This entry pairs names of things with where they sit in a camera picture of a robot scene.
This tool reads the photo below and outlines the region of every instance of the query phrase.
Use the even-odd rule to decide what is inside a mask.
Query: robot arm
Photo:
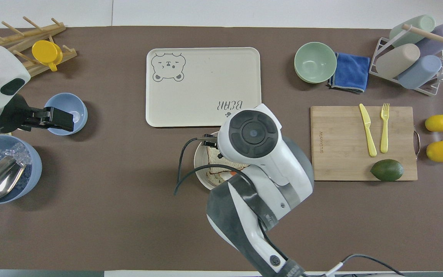
[[[264,277],[297,277],[303,268],[273,246],[264,232],[312,193],[313,170],[280,129],[265,105],[228,119],[218,133],[218,149],[229,160],[251,164],[242,171],[255,188],[235,175],[210,192],[206,212],[215,231]]]
[[[0,133],[17,128],[73,130],[73,116],[54,107],[32,108],[17,92],[30,81],[30,74],[5,47],[0,46]]]

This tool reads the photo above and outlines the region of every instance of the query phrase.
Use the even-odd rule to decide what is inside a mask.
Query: bear face
[[[165,53],[161,56],[156,55],[152,58],[153,80],[160,82],[163,79],[174,79],[177,82],[184,79],[182,72],[186,65],[186,58],[182,54],[174,55],[173,53]]]

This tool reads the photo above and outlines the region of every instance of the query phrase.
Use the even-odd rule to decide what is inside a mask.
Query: white cable connector
[[[341,267],[343,266],[343,263],[338,263],[335,267],[331,268],[328,272],[324,273],[325,276],[333,275],[334,272],[337,272]]]

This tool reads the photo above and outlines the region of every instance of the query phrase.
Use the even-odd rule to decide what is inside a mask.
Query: folded cloth
[[[369,57],[337,53],[337,66],[328,84],[354,93],[363,93],[369,76]]]

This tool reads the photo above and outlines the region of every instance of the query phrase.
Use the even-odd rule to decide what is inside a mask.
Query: yellow cup
[[[58,68],[56,65],[63,61],[63,51],[61,48],[55,43],[47,40],[39,40],[38,42],[35,42],[32,46],[32,55],[42,65],[51,68],[52,71],[57,71]]]

